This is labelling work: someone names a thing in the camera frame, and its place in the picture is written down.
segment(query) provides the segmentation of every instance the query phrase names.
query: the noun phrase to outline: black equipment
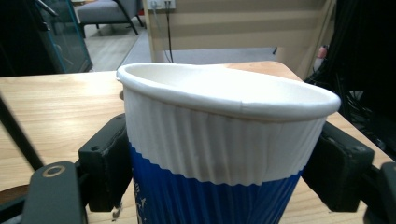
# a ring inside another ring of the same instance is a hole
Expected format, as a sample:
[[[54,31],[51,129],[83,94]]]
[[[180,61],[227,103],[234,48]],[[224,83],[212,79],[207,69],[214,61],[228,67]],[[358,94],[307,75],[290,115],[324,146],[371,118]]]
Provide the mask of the black equipment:
[[[322,66],[305,82],[340,96],[340,114],[396,159],[396,2],[338,0]]]

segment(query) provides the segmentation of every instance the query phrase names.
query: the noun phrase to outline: wall outlet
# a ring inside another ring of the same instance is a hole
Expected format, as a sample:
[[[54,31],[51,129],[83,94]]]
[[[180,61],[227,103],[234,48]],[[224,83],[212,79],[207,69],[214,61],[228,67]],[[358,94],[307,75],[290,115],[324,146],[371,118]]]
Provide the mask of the wall outlet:
[[[166,4],[169,8],[176,8],[176,0],[147,0],[148,10],[166,9]]]
[[[176,8],[176,0],[164,0],[165,6],[166,6],[166,2],[168,2],[169,8]]]

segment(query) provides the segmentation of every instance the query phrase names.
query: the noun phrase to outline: wooden desk surface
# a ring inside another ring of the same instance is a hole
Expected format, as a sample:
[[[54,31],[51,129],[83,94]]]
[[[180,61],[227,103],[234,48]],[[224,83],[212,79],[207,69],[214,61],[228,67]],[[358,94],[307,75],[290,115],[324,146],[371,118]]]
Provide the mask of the wooden desk surface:
[[[226,66],[296,79],[282,63],[232,63]],[[124,112],[116,72],[0,78],[0,92],[46,164],[76,161],[79,148],[110,119]],[[391,159],[339,114],[328,121],[375,150],[375,166]],[[7,132],[0,129],[0,191],[29,183],[33,171]],[[123,197],[118,223],[137,223],[134,190]],[[281,223],[362,223],[358,213],[333,213],[301,179]],[[111,213],[90,213],[90,223],[111,223]]]

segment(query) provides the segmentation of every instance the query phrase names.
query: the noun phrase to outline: black cable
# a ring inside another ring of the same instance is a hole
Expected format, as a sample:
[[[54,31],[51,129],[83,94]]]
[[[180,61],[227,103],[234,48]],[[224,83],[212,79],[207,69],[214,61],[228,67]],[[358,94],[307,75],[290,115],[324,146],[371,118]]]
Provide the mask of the black cable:
[[[172,55],[172,41],[171,41],[171,28],[169,26],[169,12],[170,12],[170,2],[165,1],[165,13],[166,13],[166,21],[168,23],[168,43],[169,43],[169,54],[171,56],[171,63],[174,62]]]
[[[26,160],[29,161],[32,168],[36,171],[44,166],[44,163],[40,160],[38,155],[35,153],[35,149],[30,144],[26,135],[18,125],[17,121],[8,110],[0,94],[0,120],[4,127],[7,129],[9,135],[14,140],[15,144],[20,149]]]

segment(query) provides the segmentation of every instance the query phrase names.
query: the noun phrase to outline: gray chair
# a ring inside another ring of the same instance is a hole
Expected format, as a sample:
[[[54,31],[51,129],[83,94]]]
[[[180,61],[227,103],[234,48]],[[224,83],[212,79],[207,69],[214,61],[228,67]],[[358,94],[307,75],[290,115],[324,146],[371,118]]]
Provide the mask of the gray chair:
[[[98,0],[77,9],[79,27],[85,38],[85,25],[95,24],[99,29],[99,24],[129,23],[134,33],[139,35],[132,18],[137,17],[140,25],[144,27],[138,15],[142,8],[141,0]]]

